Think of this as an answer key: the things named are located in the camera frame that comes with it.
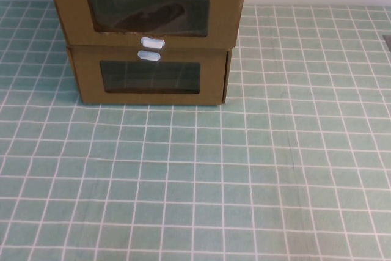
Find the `drawer handle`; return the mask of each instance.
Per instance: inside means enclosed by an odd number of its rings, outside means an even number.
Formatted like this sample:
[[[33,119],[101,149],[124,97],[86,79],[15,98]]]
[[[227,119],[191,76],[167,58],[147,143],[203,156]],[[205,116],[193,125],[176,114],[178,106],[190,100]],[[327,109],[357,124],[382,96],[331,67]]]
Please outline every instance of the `drawer handle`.
[[[158,61],[161,58],[160,54],[157,52],[150,52],[144,50],[139,51],[137,55],[140,59],[143,59],[145,61]]]
[[[146,48],[161,49],[166,44],[164,40],[142,37],[141,44]]]

